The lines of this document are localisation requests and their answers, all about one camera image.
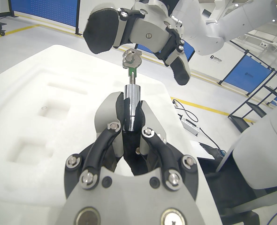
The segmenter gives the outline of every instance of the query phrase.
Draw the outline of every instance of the joyson logo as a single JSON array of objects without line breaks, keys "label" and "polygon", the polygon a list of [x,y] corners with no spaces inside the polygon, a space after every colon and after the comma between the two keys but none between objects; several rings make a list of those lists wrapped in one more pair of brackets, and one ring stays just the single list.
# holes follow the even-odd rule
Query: joyson logo
[{"label": "joyson logo", "polygon": [[214,55],[211,55],[211,56],[210,56],[210,59],[212,59],[213,61],[215,61],[215,62],[217,62],[217,63],[222,62],[222,59],[217,58],[217,57],[215,57]]}]

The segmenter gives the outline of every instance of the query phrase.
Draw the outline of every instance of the yellow floor line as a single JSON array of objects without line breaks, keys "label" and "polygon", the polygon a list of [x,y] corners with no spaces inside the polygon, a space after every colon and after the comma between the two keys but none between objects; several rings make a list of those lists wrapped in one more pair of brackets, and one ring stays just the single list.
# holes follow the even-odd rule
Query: yellow floor line
[{"label": "yellow floor line", "polygon": [[31,18],[31,17],[24,16],[24,15],[20,15],[20,14],[16,14],[16,13],[15,13],[15,15],[16,15],[16,16],[18,16],[18,17],[24,17],[24,18],[28,18],[28,19],[32,19],[32,20],[36,20],[36,21],[40,21],[40,22],[47,23],[47,24],[50,24],[50,25],[53,25],[53,26],[62,27],[62,28],[64,28],[64,29],[71,30],[71,29],[70,29],[70,28],[68,28],[68,27],[59,26],[59,25],[56,25],[56,24],[51,23],[51,22],[46,22],[46,21],[43,21],[43,20],[41,20],[41,19],[34,19],[34,18]]},{"label": "yellow floor line", "polygon": [[36,24],[36,25],[32,25],[32,26],[26,26],[26,27],[23,27],[23,28],[12,30],[12,31],[6,31],[5,32],[6,33],[5,36],[9,35],[9,34],[13,34],[13,33],[19,32],[19,31],[24,31],[24,30],[27,30],[27,29],[30,29],[30,28],[33,28],[33,27],[37,27],[37,26],[41,26],[41,24]]},{"label": "yellow floor line", "polygon": [[[184,101],[184,100],[181,100],[181,99],[178,99],[178,98],[171,97],[171,100],[173,100],[173,99],[176,99],[179,102],[181,102],[181,103],[183,103],[185,105],[188,105],[188,106],[193,106],[193,107],[196,107],[196,108],[200,108],[200,109],[203,109],[203,110],[206,110],[206,111],[210,111],[210,112],[213,112],[213,113],[215,112],[215,113],[218,113],[218,114],[221,114],[221,115],[225,115],[225,116],[229,115],[229,113],[227,113],[227,112],[222,112],[222,111],[219,111],[219,110],[207,107],[207,106],[202,106],[202,105],[198,105],[198,104],[195,104],[195,103],[192,103],[192,102],[188,102],[188,101]],[[252,121],[250,119],[244,119],[244,120],[246,122],[249,122],[249,123],[255,123],[255,121]]]}]

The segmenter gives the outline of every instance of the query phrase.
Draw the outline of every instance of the white robotic arm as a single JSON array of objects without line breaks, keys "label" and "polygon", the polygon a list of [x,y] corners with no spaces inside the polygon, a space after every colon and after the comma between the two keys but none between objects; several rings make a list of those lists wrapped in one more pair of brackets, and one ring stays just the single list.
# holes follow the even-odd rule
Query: white robotic arm
[{"label": "white robotic arm", "polygon": [[277,19],[277,0],[250,0],[218,22],[201,18],[198,0],[180,0],[172,15],[182,21],[182,38],[197,54],[208,55],[221,49],[224,42]]}]

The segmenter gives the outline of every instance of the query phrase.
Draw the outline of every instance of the bolt head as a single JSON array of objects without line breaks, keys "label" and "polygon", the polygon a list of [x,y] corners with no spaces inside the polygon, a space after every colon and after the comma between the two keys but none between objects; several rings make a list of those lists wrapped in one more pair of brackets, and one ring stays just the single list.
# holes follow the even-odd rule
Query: bolt head
[{"label": "bolt head", "polygon": [[164,225],[183,225],[183,222],[178,214],[171,212],[165,217]]},{"label": "bolt head", "polygon": [[94,175],[91,172],[88,172],[87,174],[83,175],[81,179],[81,181],[86,185],[91,184],[93,180],[94,180]]},{"label": "bolt head", "polygon": [[180,180],[180,178],[179,178],[179,176],[178,176],[177,174],[171,173],[171,174],[169,175],[169,182],[170,182],[172,185],[174,185],[174,186],[178,185],[179,180]]},{"label": "bolt head", "polygon": [[118,126],[118,124],[116,124],[116,123],[113,123],[113,124],[110,125],[110,128],[111,128],[112,130],[116,130],[118,127],[119,127],[119,126]]},{"label": "bolt head", "polygon": [[152,130],[151,130],[150,128],[145,129],[145,134],[146,134],[147,136],[150,136],[151,133],[152,133]]},{"label": "bolt head", "polygon": [[126,18],[126,17],[128,17],[128,14],[126,12],[121,12],[121,16]]},{"label": "bolt head", "polygon": [[77,163],[77,158],[75,156],[73,156],[68,160],[68,162],[71,165],[75,165]]},{"label": "bolt head", "polygon": [[192,166],[192,165],[194,165],[194,160],[193,160],[192,158],[188,157],[188,158],[186,159],[186,163],[187,163],[189,166]]}]

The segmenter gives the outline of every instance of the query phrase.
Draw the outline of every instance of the green key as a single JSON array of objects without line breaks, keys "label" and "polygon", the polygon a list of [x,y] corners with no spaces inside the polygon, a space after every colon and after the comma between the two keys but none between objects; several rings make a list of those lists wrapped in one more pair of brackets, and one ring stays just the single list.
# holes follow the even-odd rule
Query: green key
[{"label": "green key", "polygon": [[130,84],[135,84],[136,69],[141,65],[142,53],[136,49],[128,49],[123,53],[123,68],[128,69]]}]

